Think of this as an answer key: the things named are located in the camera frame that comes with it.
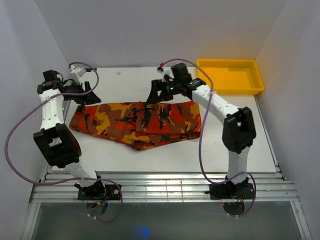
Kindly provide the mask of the orange camouflage trousers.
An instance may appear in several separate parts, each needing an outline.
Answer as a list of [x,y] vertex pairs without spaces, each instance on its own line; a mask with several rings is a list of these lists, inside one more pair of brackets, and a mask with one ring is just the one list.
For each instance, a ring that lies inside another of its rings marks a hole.
[[200,108],[182,103],[118,102],[78,106],[70,129],[127,145],[136,151],[198,139],[202,130]]

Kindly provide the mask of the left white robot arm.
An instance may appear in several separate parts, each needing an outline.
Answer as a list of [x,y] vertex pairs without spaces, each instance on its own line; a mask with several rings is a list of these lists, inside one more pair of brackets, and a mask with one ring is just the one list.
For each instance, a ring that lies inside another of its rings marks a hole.
[[86,168],[80,161],[80,145],[64,120],[64,101],[74,101],[80,106],[100,103],[88,81],[81,79],[86,73],[83,67],[71,70],[70,84],[59,78],[55,70],[43,72],[44,82],[37,86],[38,96],[43,103],[40,130],[33,139],[51,167],[57,167],[77,178],[75,187],[87,199],[100,200],[106,196],[106,187],[93,169]]

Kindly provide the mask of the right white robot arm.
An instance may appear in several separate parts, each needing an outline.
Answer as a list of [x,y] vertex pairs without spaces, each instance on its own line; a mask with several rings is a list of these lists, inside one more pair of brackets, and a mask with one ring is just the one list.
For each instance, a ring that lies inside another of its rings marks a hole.
[[222,182],[209,180],[206,193],[212,200],[254,200],[255,181],[247,172],[249,151],[257,136],[251,109],[229,103],[213,91],[212,84],[192,78],[184,63],[173,65],[171,73],[164,70],[164,63],[157,70],[163,77],[152,80],[148,104],[170,101],[175,95],[183,95],[205,107],[205,116],[212,114],[222,124],[222,142],[228,150],[228,170]]

